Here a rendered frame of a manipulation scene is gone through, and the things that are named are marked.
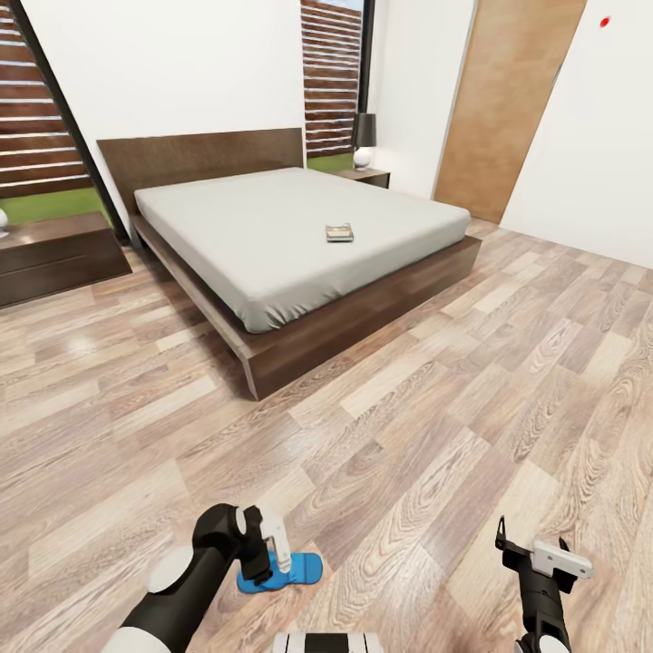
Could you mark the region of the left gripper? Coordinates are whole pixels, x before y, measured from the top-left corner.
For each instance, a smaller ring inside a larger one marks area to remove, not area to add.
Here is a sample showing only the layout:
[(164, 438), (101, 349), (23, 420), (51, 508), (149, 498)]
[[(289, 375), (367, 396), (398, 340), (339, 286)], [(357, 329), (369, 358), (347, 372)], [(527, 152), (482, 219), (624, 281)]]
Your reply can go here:
[(243, 580), (254, 580), (257, 587), (274, 576), (270, 570), (267, 543), (262, 539), (260, 523), (263, 522), (260, 509), (255, 505), (245, 510), (249, 523), (253, 526), (253, 541), (249, 550), (236, 560), (240, 560)]

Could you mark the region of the sandal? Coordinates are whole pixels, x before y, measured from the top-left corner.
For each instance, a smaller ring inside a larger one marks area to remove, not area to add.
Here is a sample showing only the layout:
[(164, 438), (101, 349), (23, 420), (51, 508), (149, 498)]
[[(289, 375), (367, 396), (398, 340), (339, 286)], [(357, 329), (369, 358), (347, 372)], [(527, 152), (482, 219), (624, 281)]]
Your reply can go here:
[(274, 576), (259, 586), (254, 585), (254, 580), (243, 580), (242, 569), (240, 568), (237, 584), (239, 589), (245, 593), (257, 593), (264, 590), (280, 589), (289, 583), (313, 584), (321, 580), (323, 574), (323, 563), (319, 554), (292, 553), (292, 566), (288, 573), (281, 573), (278, 568), (275, 551), (268, 550), (270, 559), (270, 570)]

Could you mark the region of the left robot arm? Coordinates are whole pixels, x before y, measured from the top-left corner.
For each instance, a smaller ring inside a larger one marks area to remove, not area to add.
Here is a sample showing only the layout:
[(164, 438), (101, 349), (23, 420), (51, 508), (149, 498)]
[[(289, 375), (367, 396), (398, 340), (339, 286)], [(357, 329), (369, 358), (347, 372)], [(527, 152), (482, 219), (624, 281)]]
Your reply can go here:
[(267, 542), (272, 538), (281, 573), (292, 560), (284, 519), (263, 521), (255, 505), (245, 511), (213, 505), (198, 519), (192, 547), (180, 547), (153, 571), (148, 593), (130, 612), (102, 653), (186, 653), (231, 563), (257, 587), (274, 576)]

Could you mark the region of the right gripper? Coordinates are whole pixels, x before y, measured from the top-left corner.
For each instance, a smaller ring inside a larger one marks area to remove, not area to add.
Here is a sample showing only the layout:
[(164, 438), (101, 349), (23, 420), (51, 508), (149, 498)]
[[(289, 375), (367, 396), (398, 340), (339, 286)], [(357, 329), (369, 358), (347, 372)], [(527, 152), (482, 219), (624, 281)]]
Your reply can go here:
[[(552, 577), (541, 574), (532, 568), (531, 557), (528, 549), (524, 549), (507, 541), (504, 516), (500, 518), (495, 546), (502, 551), (502, 564), (509, 569), (519, 572), (520, 593), (540, 593), (563, 609), (560, 592), (570, 594), (576, 576), (567, 571), (555, 568)], [(559, 537), (560, 549), (570, 551), (566, 541)]]

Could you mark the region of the hardback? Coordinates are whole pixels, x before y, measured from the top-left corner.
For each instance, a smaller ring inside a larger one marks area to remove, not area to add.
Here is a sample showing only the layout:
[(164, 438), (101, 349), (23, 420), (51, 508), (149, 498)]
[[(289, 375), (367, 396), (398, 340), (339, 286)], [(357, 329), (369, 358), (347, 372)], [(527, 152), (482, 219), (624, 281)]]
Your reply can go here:
[(327, 223), (326, 239), (332, 241), (353, 241), (353, 230), (349, 223)]

